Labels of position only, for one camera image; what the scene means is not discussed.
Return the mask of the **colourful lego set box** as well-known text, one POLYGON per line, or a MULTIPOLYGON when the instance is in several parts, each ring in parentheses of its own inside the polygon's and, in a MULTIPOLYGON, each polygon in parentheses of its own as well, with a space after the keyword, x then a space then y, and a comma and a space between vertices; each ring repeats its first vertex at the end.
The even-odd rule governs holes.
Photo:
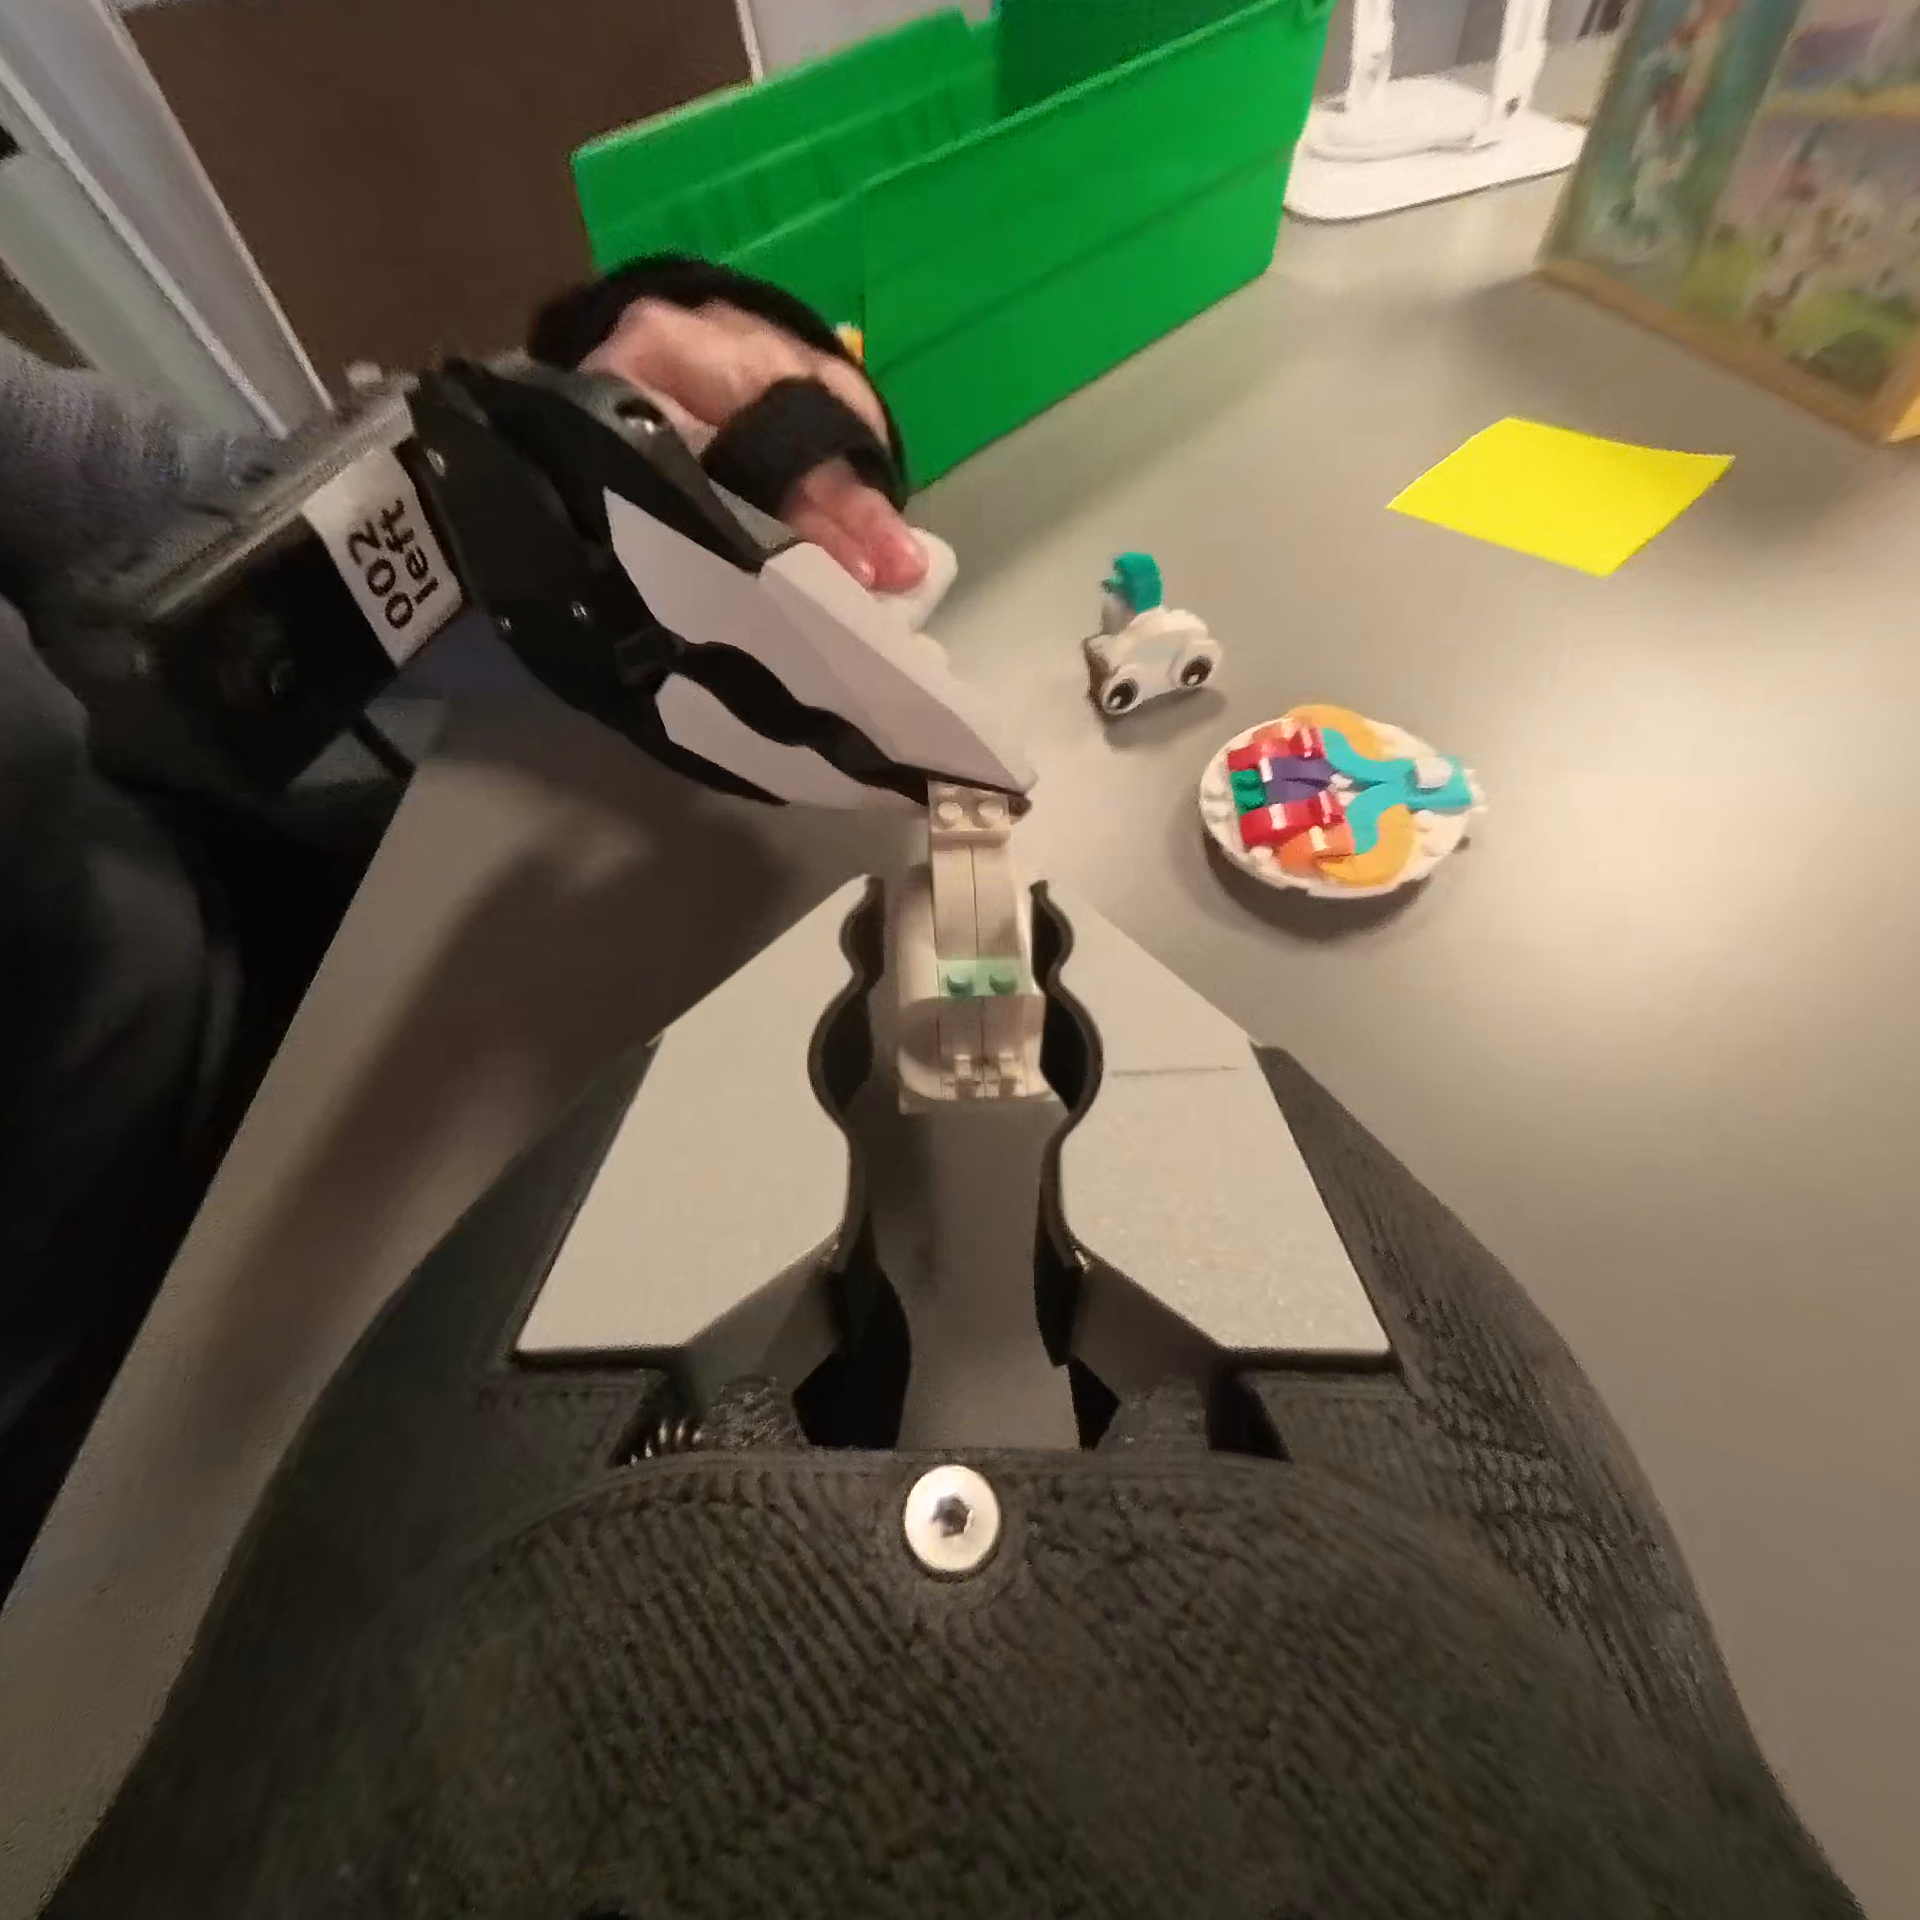
POLYGON ((1916 3, 1632 3, 1534 271, 1916 442, 1916 3))

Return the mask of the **dark brown board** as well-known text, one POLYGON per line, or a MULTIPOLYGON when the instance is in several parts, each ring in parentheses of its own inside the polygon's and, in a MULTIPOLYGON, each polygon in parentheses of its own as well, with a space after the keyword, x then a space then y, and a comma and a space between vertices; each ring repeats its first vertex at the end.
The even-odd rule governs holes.
POLYGON ((750 74, 734 3, 150 3, 125 25, 333 383, 594 273, 570 157, 750 74))

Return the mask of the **white lego build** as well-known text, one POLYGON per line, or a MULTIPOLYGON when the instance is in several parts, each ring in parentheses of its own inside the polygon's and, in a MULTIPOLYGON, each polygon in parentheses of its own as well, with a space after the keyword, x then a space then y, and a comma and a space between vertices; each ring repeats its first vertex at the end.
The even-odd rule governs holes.
POLYGON ((925 861, 904 873, 883 907, 904 1114, 1052 1101, 1016 812, 995 791, 926 786, 925 861))

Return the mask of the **small white teal lego car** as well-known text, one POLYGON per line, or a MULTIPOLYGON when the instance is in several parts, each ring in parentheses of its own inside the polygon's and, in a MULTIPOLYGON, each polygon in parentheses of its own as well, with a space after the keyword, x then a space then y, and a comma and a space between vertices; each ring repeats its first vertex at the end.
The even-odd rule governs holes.
POLYGON ((1219 677, 1221 642, 1193 613, 1166 601, 1163 568, 1150 553, 1121 553, 1100 581, 1098 629, 1079 640, 1090 704, 1103 723, 1174 691, 1199 691, 1219 677))

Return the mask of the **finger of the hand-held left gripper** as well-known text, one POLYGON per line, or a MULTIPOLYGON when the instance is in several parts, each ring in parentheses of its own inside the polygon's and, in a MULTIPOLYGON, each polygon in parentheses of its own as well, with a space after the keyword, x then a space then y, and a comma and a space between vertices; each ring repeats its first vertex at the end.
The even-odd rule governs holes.
POLYGON ((666 763, 765 797, 666 742, 658 686, 683 677, 750 732, 910 799, 935 779, 1010 799, 1033 791, 1037 774, 991 703, 818 547, 785 541, 750 572, 620 493, 604 493, 604 506, 610 554, 668 640, 666 667, 638 691, 638 716, 658 732, 648 751, 666 763))
POLYGON ((672 748, 683 748, 713 772, 745 779, 775 802, 843 812, 925 812, 925 797, 910 799, 894 791, 853 779, 813 748, 778 745, 750 732, 732 708, 726 708, 716 691, 685 683, 683 677, 672 677, 658 686, 658 723, 672 748))

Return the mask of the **wooden book stand white base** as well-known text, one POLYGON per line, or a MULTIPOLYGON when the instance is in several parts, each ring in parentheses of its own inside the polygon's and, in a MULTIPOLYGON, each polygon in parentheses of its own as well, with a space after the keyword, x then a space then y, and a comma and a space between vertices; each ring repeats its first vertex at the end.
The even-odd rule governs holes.
POLYGON ((1394 78, 1398 7, 1355 3, 1344 89, 1310 108, 1283 211, 1344 224, 1566 173, 1588 130, 1534 108, 1546 23, 1552 3, 1502 3, 1483 84, 1394 78))

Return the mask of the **round white rainbow lego plate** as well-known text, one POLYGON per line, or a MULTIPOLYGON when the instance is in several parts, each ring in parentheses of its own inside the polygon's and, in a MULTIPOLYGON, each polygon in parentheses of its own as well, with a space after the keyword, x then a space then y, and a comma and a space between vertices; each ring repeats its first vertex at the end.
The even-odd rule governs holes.
POLYGON ((1462 757, 1333 703, 1230 734, 1196 786, 1201 832, 1233 875, 1333 905, 1421 887, 1483 811, 1462 757))

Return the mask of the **person's left forearm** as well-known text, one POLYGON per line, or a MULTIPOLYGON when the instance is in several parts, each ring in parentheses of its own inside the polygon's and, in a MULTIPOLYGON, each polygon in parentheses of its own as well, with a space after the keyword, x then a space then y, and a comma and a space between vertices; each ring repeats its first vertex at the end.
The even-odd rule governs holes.
POLYGON ((219 518, 296 456, 2 339, 2 628, 79 566, 219 518))

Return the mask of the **green plastic bin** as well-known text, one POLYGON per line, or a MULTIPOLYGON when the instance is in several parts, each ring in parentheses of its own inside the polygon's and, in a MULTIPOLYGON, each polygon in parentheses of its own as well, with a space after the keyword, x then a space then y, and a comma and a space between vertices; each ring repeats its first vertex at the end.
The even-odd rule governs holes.
POLYGON ((853 323, 935 484, 1268 271, 1330 15, 942 7, 576 148, 587 252, 853 323))

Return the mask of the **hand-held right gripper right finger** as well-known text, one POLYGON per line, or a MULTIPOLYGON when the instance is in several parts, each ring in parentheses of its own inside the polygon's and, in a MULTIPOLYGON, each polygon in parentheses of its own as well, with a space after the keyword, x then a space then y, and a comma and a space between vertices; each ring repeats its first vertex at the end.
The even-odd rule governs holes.
POLYGON ((1394 1352, 1274 1080, 1274 1047, 1083 901, 1033 893, 1040 1070, 1036 1314, 1076 1428, 1173 1386, 1201 1422, 1256 1374, 1394 1352))

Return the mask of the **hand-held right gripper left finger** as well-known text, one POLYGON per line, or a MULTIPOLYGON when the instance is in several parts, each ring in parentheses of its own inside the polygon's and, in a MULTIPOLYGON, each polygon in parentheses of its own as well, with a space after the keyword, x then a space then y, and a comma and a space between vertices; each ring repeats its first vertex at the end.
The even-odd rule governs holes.
POLYGON ((904 1374, 853 1105, 876 1064, 880 884, 856 878, 645 1047, 517 1329, 535 1367, 636 1361, 704 1409, 736 1379, 904 1374))

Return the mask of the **yellow paper sheet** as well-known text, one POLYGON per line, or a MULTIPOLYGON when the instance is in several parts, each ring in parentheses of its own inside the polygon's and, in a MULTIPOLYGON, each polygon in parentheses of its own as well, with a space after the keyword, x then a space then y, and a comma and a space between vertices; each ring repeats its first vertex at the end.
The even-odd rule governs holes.
POLYGON ((1502 417, 1387 499, 1387 512, 1609 579, 1696 506, 1729 454, 1664 452, 1502 417))

